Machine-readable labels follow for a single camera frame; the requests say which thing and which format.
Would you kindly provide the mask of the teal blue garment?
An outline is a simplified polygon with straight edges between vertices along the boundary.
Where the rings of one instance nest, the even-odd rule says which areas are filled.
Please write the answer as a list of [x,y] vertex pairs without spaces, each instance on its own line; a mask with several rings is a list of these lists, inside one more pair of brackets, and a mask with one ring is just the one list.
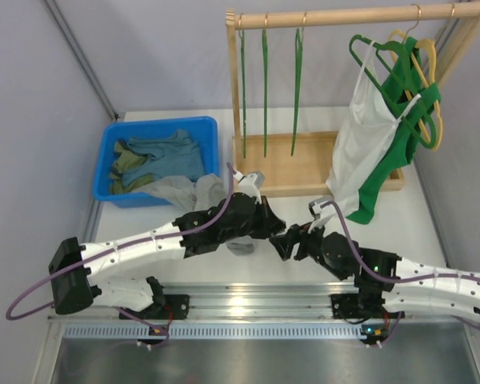
[[135,138],[126,141],[127,148],[145,158],[143,164],[122,173],[122,185],[146,179],[156,182],[169,176],[184,176],[197,181],[206,174],[199,144],[186,130],[176,130],[167,138]]

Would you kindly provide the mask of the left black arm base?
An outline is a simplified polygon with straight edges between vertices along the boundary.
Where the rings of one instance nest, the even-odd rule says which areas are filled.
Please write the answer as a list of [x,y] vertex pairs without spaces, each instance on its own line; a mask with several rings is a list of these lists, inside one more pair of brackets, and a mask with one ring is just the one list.
[[146,282],[151,288],[153,302],[140,312],[124,308],[125,312],[143,320],[187,319],[190,308],[188,294],[165,294],[163,286],[154,277],[148,277]]

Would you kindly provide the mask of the blue plastic bin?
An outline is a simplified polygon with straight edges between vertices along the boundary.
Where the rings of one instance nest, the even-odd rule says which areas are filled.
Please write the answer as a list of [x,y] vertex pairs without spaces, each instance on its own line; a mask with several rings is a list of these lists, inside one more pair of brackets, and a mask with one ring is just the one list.
[[142,140],[165,139],[184,130],[200,149],[201,160],[206,174],[220,175],[218,154],[218,124],[209,116],[189,118],[169,118],[136,122],[117,122],[108,126],[102,137],[98,164],[94,174],[94,197],[101,202],[112,202],[120,208],[144,206],[166,206],[163,198],[146,193],[112,194],[113,178],[110,175],[119,152],[114,148],[119,141],[128,142],[131,138]]

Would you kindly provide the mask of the yellow hanger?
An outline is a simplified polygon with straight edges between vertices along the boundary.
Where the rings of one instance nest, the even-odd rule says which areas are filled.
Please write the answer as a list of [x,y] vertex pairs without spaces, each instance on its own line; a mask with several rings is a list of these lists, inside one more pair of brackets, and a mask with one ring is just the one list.
[[[403,32],[400,29],[395,29],[390,33],[388,40],[390,41],[394,37],[400,37],[402,41],[405,42],[410,31],[411,29],[409,29],[407,32]],[[417,66],[416,70],[424,87],[428,88],[429,85],[436,83],[435,75],[437,70],[437,51],[435,41],[429,38],[419,39],[417,40],[415,48],[418,50],[424,50],[426,52],[428,59],[428,78],[426,78],[420,66]],[[441,115],[440,101],[435,101],[433,107],[437,118],[438,128],[436,129],[436,139],[434,141],[434,145],[431,147],[431,150],[436,151],[440,147],[443,137],[443,119]]]

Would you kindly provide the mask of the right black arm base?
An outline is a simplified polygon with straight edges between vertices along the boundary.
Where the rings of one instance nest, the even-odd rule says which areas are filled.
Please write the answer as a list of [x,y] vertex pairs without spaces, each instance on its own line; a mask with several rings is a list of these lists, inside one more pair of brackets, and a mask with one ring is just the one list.
[[341,319],[351,324],[360,324],[370,319],[389,319],[383,307],[381,291],[362,290],[357,293],[332,294],[331,309],[334,319]]

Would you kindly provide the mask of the olive green garment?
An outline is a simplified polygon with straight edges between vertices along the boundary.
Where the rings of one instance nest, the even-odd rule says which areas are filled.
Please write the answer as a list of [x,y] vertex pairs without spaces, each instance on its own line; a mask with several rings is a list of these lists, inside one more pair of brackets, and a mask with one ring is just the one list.
[[146,155],[138,155],[131,151],[125,140],[120,139],[116,141],[114,144],[114,156],[116,159],[109,172],[109,179],[111,180],[109,186],[110,194],[128,194],[154,181],[154,176],[146,173],[125,179],[128,171],[136,170],[149,159]]

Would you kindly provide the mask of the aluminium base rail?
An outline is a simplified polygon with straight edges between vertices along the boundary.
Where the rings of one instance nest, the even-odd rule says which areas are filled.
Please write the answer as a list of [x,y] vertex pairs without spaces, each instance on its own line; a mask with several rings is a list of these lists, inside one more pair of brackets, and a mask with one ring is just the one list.
[[[140,312],[152,302],[152,291],[147,282],[131,280],[121,288],[117,283],[92,289],[92,302],[84,298],[73,300],[67,308],[56,310],[50,306],[49,319],[105,319],[127,316],[118,309],[130,308]],[[351,282],[313,285],[273,284],[197,284],[163,287],[165,294],[188,294],[190,308],[187,319],[196,321],[257,321],[272,319],[332,319],[330,296],[357,293]]]

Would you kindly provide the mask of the green tank top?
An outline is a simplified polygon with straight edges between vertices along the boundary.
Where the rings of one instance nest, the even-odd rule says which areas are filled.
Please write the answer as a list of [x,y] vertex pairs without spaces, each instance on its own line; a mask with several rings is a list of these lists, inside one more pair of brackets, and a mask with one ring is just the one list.
[[360,35],[350,41],[357,40],[371,44],[370,60],[378,59],[388,71],[384,82],[377,79],[372,63],[366,65],[362,74],[382,100],[382,110],[397,121],[389,147],[358,191],[358,208],[348,216],[353,222],[368,224],[388,177],[412,163],[419,145],[430,150],[438,148],[442,140],[441,95],[435,77],[425,78],[421,68],[421,49],[428,53],[429,64],[437,58],[433,41],[408,37],[403,42],[391,39],[381,44]]

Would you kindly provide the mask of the wooden clothes rack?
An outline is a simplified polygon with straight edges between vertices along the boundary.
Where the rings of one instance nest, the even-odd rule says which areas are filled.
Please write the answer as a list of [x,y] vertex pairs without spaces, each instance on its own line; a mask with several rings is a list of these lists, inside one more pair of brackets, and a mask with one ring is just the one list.
[[[268,13],[268,29],[301,27],[304,11]],[[266,180],[262,193],[268,197],[293,197],[325,194],[325,180],[332,160],[334,131],[297,134],[294,156],[290,155],[292,134],[268,134],[267,156],[263,157],[263,135],[247,135],[246,158],[242,156],[242,86],[238,83],[236,33],[262,30],[265,14],[226,12],[226,36],[230,64],[230,87],[233,104],[234,165],[242,172],[259,170]],[[305,28],[314,26],[348,26],[387,22],[422,22],[460,20],[460,27],[437,57],[436,83],[443,86],[470,44],[480,33],[480,1],[430,4],[424,6],[387,6],[307,12]]]

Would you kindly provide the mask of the white tank top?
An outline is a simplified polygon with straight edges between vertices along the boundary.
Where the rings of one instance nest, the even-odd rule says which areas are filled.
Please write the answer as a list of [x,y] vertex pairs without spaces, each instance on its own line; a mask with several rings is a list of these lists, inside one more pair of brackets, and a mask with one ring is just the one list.
[[371,41],[361,64],[349,114],[335,141],[332,166],[326,185],[342,213],[357,211],[359,191],[390,148],[400,122],[422,98],[414,96],[398,115],[386,105],[374,69],[375,42]]

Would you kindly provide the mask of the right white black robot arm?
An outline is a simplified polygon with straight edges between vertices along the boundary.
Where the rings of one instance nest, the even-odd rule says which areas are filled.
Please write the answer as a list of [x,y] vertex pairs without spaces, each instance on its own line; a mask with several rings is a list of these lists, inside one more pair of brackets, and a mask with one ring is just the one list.
[[270,243],[282,260],[311,258],[338,280],[352,280],[356,293],[331,300],[335,318],[434,314],[480,327],[480,272],[428,266],[307,226],[293,225]]

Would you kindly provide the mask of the grey tank top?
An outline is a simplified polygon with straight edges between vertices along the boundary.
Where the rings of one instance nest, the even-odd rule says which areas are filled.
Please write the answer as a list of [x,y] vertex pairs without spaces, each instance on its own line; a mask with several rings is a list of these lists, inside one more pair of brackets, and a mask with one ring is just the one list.
[[[196,182],[184,176],[169,176],[135,192],[163,198],[184,209],[186,213],[177,220],[177,227],[184,233],[182,244],[187,257],[214,252],[221,245],[211,238],[208,229],[225,212],[232,194],[226,192],[224,183],[216,175],[201,176]],[[225,244],[237,256],[252,254],[255,250],[255,241],[247,236]]]

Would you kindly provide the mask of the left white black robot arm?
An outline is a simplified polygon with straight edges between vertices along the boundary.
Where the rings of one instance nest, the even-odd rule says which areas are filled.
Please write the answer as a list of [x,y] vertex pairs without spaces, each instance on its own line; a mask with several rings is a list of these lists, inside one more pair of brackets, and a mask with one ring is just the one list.
[[54,310],[68,315],[92,306],[121,307],[155,318],[165,307],[162,285],[152,275],[132,278],[126,272],[213,253],[236,238],[266,240],[285,228],[266,197],[237,192],[150,232],[101,243],[65,239],[48,267]]

